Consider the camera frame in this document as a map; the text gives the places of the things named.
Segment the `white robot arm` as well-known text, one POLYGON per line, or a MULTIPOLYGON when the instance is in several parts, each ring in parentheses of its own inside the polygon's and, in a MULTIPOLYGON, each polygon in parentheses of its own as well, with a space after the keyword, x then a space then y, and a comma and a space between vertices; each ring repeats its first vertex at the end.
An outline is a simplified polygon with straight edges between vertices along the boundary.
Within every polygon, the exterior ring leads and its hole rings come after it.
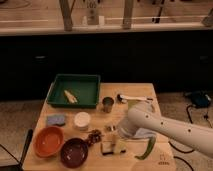
POLYGON ((213 158, 213 129, 157 115, 145 102, 134 104, 118 123, 118 134, 132 138, 142 128, 174 139, 213 158))

